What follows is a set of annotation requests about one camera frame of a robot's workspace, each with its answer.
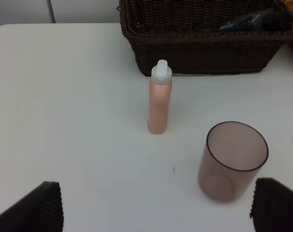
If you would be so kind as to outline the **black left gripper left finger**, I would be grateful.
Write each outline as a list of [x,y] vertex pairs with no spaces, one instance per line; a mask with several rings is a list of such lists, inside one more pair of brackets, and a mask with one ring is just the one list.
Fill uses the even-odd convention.
[[44,181],[0,214],[0,232],[61,232],[63,227],[58,182]]

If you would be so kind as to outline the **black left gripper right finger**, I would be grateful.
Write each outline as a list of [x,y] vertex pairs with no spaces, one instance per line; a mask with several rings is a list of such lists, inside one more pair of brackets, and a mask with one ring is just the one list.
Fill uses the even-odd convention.
[[258,178],[249,216],[256,232],[293,232],[293,191],[273,178]]

